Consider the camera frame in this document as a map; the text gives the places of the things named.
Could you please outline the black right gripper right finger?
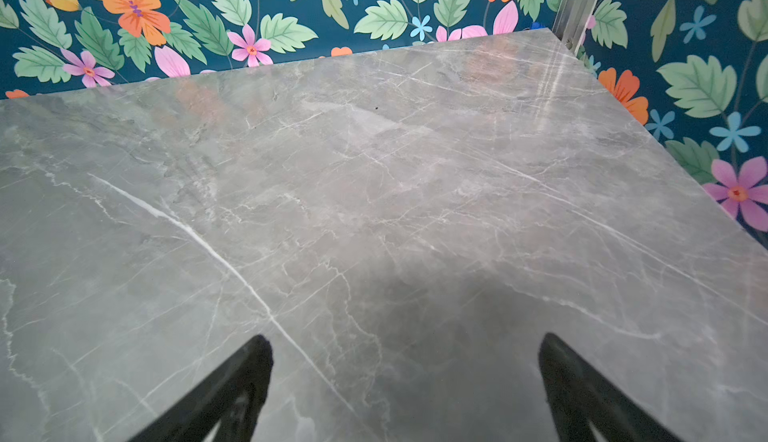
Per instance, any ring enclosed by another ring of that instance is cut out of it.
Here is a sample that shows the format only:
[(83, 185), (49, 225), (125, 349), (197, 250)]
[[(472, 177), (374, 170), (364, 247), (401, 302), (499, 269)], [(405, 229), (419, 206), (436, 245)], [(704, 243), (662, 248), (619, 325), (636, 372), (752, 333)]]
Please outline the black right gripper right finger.
[(556, 334), (545, 334), (538, 363), (559, 440), (681, 441)]

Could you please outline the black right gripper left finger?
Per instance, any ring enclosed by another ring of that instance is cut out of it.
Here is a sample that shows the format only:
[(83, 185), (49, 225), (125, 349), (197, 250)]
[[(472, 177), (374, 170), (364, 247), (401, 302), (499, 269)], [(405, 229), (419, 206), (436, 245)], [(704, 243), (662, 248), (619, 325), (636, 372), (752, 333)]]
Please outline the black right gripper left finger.
[(244, 343), (134, 441), (250, 441), (266, 403), (273, 349), (258, 334)]

